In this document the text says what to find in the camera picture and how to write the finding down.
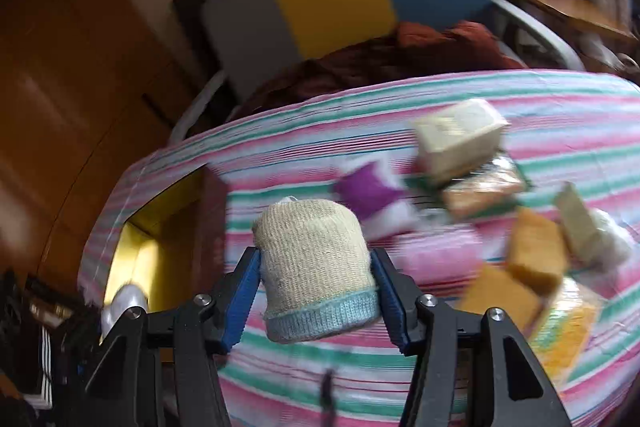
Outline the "dark red blanket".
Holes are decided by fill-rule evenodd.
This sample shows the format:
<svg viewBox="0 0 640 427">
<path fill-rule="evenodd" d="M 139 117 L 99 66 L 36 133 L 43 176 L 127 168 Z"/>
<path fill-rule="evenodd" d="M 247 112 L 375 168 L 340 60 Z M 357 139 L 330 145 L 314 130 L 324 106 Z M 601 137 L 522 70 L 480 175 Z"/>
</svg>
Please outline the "dark red blanket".
<svg viewBox="0 0 640 427">
<path fill-rule="evenodd" d="M 438 31 L 419 23 L 402 22 L 386 36 L 285 69 L 260 86 L 234 117 L 395 80 L 524 67 L 500 49 L 497 37 L 480 23 L 462 20 Z"/>
</svg>

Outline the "striped pink green bedsheet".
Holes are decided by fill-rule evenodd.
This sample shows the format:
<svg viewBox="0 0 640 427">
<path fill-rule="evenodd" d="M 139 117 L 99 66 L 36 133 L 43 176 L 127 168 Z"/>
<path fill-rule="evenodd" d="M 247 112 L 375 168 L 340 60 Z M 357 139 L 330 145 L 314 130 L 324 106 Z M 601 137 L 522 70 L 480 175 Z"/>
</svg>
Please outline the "striped pink green bedsheet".
<svg viewBox="0 0 640 427">
<path fill-rule="evenodd" d="M 88 238 L 77 282 L 100 303 L 127 219 L 180 178 L 211 165 L 227 199 L 226 254 L 233 268 L 255 219 L 283 197 L 327 198 L 345 162 L 383 153 L 410 186 L 420 179 L 411 125 L 432 110 L 484 98 L 508 121 L 506 150 L 532 188 L 520 202 L 545 216 L 565 183 L 631 232 L 639 228 L 639 91 L 622 78 L 566 70 L 514 70 L 414 78 L 320 96 L 224 124 L 157 150 L 120 178 Z M 315 426 L 322 375 L 334 374 L 337 424 L 393 426 L 413 359 L 382 324 L 281 346 L 268 340 L 257 298 L 242 340 L 221 369 L 234 425 Z"/>
</svg>

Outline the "yellow biscuit packet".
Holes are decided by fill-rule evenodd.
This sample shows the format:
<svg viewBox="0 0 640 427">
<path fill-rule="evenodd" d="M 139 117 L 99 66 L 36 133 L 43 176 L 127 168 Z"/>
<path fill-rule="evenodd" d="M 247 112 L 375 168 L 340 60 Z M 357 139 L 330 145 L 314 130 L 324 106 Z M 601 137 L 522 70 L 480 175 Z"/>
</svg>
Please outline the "yellow biscuit packet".
<svg viewBox="0 0 640 427">
<path fill-rule="evenodd" d="M 563 386 L 574 371 L 603 306 L 590 288 L 564 277 L 539 317 L 528 343 L 555 387 Z"/>
</svg>

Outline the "purple snack packet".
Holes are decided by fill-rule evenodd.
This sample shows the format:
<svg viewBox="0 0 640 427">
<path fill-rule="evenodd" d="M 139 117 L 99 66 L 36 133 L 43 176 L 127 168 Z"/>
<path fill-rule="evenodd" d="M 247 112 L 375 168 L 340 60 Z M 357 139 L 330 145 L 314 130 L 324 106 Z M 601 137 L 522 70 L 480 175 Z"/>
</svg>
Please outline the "purple snack packet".
<svg viewBox="0 0 640 427">
<path fill-rule="evenodd" d="M 420 225 L 407 187 L 388 155 L 363 156 L 345 164 L 333 192 L 357 217 L 369 243 L 410 232 Z"/>
</svg>

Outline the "cream cardboard box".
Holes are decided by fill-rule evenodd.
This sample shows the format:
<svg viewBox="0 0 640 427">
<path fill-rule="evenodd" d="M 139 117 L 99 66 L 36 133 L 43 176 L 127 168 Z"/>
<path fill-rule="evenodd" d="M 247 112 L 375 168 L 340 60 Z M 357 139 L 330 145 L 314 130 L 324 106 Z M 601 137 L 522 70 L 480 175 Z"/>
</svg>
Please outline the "cream cardboard box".
<svg viewBox="0 0 640 427">
<path fill-rule="evenodd" d="M 434 185 L 446 184 L 485 164 L 498 152 L 509 126 L 484 98 L 450 105 L 411 123 L 418 157 Z"/>
</svg>

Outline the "gold lined brown box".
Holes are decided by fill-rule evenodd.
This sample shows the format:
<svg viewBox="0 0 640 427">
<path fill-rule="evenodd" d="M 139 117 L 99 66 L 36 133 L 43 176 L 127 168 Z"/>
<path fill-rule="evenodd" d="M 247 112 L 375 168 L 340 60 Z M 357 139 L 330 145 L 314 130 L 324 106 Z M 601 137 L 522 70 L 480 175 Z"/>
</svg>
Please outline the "gold lined brown box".
<svg viewBox="0 0 640 427">
<path fill-rule="evenodd" d="M 172 309 L 224 274 L 228 185 L 209 165 L 138 209 L 119 233 L 104 303 L 137 285 L 151 312 Z"/>
</svg>

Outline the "green cracker packet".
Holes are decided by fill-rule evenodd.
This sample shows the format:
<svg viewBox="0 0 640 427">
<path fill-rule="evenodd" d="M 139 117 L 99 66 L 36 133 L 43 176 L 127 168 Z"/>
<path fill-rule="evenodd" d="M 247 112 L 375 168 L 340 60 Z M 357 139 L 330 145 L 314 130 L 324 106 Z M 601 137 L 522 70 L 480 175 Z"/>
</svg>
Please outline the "green cracker packet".
<svg viewBox="0 0 640 427">
<path fill-rule="evenodd" d="M 464 220 L 527 191 L 528 180 L 518 164 L 506 152 L 460 178 L 454 178 L 440 190 L 440 199 L 450 215 Z"/>
</svg>

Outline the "wooden wardrobe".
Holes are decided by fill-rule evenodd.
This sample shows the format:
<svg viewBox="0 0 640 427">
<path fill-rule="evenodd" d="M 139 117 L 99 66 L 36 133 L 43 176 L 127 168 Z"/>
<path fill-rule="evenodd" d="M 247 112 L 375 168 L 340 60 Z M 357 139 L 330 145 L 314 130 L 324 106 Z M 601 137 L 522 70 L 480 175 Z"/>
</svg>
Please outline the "wooden wardrobe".
<svg viewBox="0 0 640 427">
<path fill-rule="evenodd" d="M 130 0 L 1 0 L 1 264 L 57 291 L 198 88 Z"/>
</svg>

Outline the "yellow sponge block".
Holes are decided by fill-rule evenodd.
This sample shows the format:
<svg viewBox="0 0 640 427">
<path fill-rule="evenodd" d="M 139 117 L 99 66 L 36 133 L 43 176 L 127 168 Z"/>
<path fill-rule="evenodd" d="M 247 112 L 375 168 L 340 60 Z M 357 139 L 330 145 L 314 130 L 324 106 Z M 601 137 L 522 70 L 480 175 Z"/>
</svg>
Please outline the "yellow sponge block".
<svg viewBox="0 0 640 427">
<path fill-rule="evenodd" d="M 458 310 L 484 314 L 501 308 L 522 333 L 533 325 L 541 307 L 539 297 L 527 286 L 495 265 L 484 263 L 458 300 Z"/>
<path fill-rule="evenodd" d="M 554 221 L 518 207 L 506 254 L 506 271 L 542 297 L 553 294 L 570 266 L 562 231 Z"/>
</svg>

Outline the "grey yellow blue chair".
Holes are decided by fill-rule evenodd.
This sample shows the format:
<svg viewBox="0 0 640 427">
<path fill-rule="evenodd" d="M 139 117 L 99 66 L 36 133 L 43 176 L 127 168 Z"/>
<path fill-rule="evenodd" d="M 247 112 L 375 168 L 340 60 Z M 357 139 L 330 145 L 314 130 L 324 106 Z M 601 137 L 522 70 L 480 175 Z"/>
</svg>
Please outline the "grey yellow blue chair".
<svg viewBox="0 0 640 427">
<path fill-rule="evenodd" d="M 246 100 L 283 69 L 384 36 L 401 22 L 441 30 L 462 20 L 490 24 L 501 14 L 553 51 L 563 68 L 582 69 L 567 42 L 506 0 L 174 0 L 174 9 L 208 80 L 171 143 L 186 137 L 223 84 Z"/>
</svg>

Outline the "white foam block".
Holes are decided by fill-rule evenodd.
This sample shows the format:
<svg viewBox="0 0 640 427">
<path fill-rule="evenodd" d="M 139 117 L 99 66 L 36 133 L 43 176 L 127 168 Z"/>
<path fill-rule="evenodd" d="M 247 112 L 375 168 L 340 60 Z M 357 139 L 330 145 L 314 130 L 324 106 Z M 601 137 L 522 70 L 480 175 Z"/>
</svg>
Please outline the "white foam block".
<svg viewBox="0 0 640 427">
<path fill-rule="evenodd" d="M 446 225 L 399 236 L 390 259 L 418 285 L 466 280 L 483 262 L 482 240 L 469 225 Z"/>
</svg>

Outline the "wooden side desk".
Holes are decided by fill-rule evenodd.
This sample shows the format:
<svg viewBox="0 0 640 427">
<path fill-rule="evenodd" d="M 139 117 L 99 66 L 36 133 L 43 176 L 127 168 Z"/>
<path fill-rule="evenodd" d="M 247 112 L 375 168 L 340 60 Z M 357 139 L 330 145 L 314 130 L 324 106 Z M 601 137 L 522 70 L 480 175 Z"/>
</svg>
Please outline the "wooden side desk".
<svg viewBox="0 0 640 427">
<path fill-rule="evenodd" d="M 587 0 L 518 0 L 555 16 L 571 28 L 595 32 L 602 38 L 614 39 L 631 46 L 638 43 L 637 37 L 625 26 L 617 23 Z"/>
</svg>

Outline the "cream blue sock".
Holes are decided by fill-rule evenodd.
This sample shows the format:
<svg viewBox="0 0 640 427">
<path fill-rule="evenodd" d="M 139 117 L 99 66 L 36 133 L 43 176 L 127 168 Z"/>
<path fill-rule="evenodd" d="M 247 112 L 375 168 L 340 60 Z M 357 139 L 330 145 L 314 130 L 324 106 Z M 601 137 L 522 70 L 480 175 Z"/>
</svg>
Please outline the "cream blue sock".
<svg viewBox="0 0 640 427">
<path fill-rule="evenodd" d="M 378 321 L 371 255 L 352 210 L 327 199 L 282 199 L 254 222 L 253 236 L 270 340 L 301 343 Z"/>
</svg>

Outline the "small green label box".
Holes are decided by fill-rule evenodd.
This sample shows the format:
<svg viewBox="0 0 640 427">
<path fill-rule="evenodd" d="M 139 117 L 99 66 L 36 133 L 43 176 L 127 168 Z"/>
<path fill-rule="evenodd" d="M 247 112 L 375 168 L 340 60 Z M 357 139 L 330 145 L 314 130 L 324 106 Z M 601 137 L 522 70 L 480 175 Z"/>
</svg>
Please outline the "small green label box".
<svg viewBox="0 0 640 427">
<path fill-rule="evenodd" d="M 554 198 L 570 251 L 585 265 L 598 262 L 605 247 L 604 232 L 573 183 L 566 182 Z"/>
</svg>

